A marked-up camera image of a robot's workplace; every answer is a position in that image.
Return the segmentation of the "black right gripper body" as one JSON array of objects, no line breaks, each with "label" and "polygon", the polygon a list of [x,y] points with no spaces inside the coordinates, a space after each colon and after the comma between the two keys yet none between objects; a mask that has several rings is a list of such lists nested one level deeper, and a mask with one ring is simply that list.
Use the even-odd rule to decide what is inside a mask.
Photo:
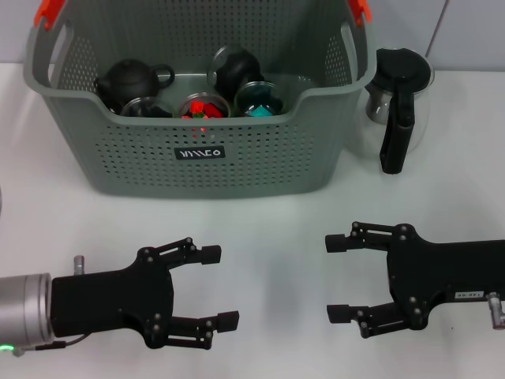
[{"label": "black right gripper body", "polygon": [[413,330],[428,324],[430,312],[452,302],[487,302],[492,327],[504,328],[504,241],[434,243],[406,224],[387,251],[394,301],[410,307]]}]

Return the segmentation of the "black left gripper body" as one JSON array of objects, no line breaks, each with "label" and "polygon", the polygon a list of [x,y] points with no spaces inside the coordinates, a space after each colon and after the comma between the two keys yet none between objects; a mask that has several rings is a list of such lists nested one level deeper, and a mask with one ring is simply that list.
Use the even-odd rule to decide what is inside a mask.
[{"label": "black left gripper body", "polygon": [[57,337],[132,329],[147,347],[165,347],[174,288],[168,264],[154,250],[127,268],[52,280],[50,322]]}]

